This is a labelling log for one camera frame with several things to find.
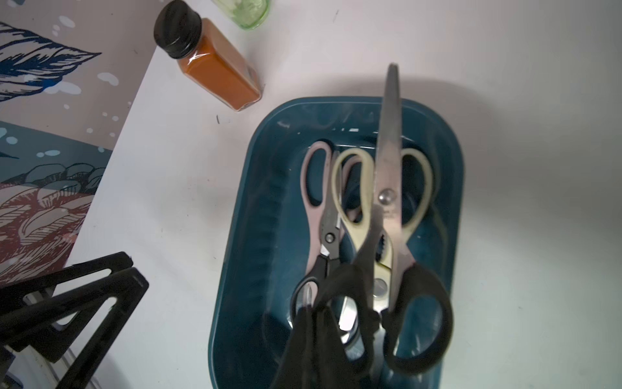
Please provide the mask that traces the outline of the pink kitchen scissors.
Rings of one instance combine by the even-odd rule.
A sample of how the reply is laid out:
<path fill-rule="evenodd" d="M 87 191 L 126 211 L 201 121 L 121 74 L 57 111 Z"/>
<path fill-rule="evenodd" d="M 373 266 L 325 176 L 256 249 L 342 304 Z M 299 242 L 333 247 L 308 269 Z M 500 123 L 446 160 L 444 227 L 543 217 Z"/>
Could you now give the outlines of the pink kitchen scissors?
<path fill-rule="evenodd" d="M 332 168 L 340 154 L 324 141 L 313 143 L 301 167 L 301 198 L 309 227 L 309 255 L 303 279 L 296 286 L 290 313 L 312 306 L 322 282 L 340 266 L 340 244 L 345 235 L 332 197 Z"/>

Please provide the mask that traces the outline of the large black scissors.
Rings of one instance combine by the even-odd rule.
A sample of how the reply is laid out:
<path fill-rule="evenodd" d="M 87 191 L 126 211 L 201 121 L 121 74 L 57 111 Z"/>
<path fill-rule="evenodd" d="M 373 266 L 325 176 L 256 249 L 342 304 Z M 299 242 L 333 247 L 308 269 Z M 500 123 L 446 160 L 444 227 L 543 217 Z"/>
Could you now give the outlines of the large black scissors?
<path fill-rule="evenodd" d="M 361 184 L 372 184 L 371 196 L 361 199 L 369 208 L 369 228 L 355 259 L 340 266 L 320 285 L 316 303 L 324 306 L 332 298 L 345 296 L 356 303 L 357 318 L 364 353 L 350 366 L 356 377 L 366 375 L 374 361 L 374 334 L 385 329 L 383 353 L 387 365 L 400 374 L 421 374 L 436 365 L 447 350 L 454 328 L 450 296 L 441 280 L 418 263 L 408 249 L 403 233 L 402 174 L 403 112 L 400 97 L 399 70 L 390 64 L 386 76 L 382 109 L 379 118 L 374 170 L 362 175 Z M 391 251 L 391 277 L 388 306 L 378 313 L 374 309 L 374 265 L 377 244 L 384 241 Z M 436 337 L 426 350 L 417 356 L 399 358 L 396 345 L 411 301 L 427 296 L 441 308 L 442 318 Z"/>

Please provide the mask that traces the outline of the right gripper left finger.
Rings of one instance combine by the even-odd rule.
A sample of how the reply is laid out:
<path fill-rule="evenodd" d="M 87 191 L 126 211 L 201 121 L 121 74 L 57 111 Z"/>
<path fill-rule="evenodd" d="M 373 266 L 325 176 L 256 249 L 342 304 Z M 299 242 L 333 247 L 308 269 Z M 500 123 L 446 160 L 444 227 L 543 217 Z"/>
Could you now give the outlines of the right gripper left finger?
<path fill-rule="evenodd" d="M 314 386 L 315 323 L 313 309 L 301 308 L 294 320 L 279 369 L 271 388 L 312 388 Z"/>

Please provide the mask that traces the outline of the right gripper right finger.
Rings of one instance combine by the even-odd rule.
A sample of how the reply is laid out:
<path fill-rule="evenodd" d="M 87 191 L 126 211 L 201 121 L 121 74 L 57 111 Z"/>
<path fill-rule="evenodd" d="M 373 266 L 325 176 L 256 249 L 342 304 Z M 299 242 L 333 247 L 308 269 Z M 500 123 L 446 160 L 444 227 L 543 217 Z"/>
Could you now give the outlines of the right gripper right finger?
<path fill-rule="evenodd" d="M 353 367 L 343 349 L 339 327 L 329 307 L 315 312 L 315 361 L 318 388 L 359 388 Z"/>

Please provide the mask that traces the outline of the cream kitchen scissors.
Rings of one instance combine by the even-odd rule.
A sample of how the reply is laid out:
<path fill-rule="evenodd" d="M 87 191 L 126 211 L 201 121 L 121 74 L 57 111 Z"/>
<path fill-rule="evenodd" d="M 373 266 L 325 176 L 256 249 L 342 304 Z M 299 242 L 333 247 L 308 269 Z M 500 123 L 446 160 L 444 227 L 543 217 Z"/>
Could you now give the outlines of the cream kitchen scissors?
<path fill-rule="evenodd" d="M 350 168 L 361 164 L 360 206 L 343 208 L 342 200 L 346 197 L 341 194 L 338 184 L 348 183 Z M 330 171 L 329 183 L 334 185 L 330 189 L 330 198 L 335 204 L 338 219 L 345 226 L 354 250 L 358 252 L 370 231 L 372 222 L 371 207 L 374 195 L 374 159 L 360 148 L 350 148 L 342 152 L 333 163 Z M 318 285 L 317 301 L 319 306 L 339 297 L 347 297 L 363 306 L 369 306 L 376 311 L 390 309 L 398 314 L 405 310 L 411 299 L 419 296 L 430 296 L 441 306 L 448 304 L 448 296 L 438 278 L 418 263 L 391 278 L 391 261 L 397 258 L 397 250 L 390 241 L 385 242 L 379 262 L 370 260 L 369 274 L 357 269 L 351 264 L 343 264 L 335 272 L 327 275 L 323 283 Z"/>

